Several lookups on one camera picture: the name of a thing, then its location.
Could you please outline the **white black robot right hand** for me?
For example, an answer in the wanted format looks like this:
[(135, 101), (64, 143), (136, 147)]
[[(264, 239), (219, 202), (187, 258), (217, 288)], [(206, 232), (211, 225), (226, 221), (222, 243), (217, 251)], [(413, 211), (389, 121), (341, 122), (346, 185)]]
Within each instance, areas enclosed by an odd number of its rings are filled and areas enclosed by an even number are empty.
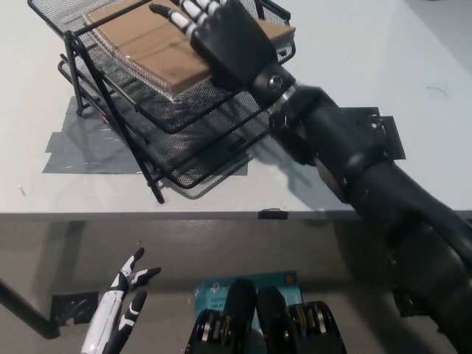
[(248, 88), (278, 64), (270, 38), (240, 1), (180, 1), (177, 10), (152, 3), (149, 8), (189, 39), (226, 89)]

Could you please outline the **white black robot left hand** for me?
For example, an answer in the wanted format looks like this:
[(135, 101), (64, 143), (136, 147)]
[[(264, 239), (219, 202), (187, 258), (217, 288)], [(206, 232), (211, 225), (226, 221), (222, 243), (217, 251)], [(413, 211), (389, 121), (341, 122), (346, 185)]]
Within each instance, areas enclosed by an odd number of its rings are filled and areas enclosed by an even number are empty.
[(122, 352), (148, 297), (142, 287), (162, 270), (155, 267), (135, 271), (144, 253), (141, 247), (131, 255), (103, 294), (88, 326), (81, 353)]

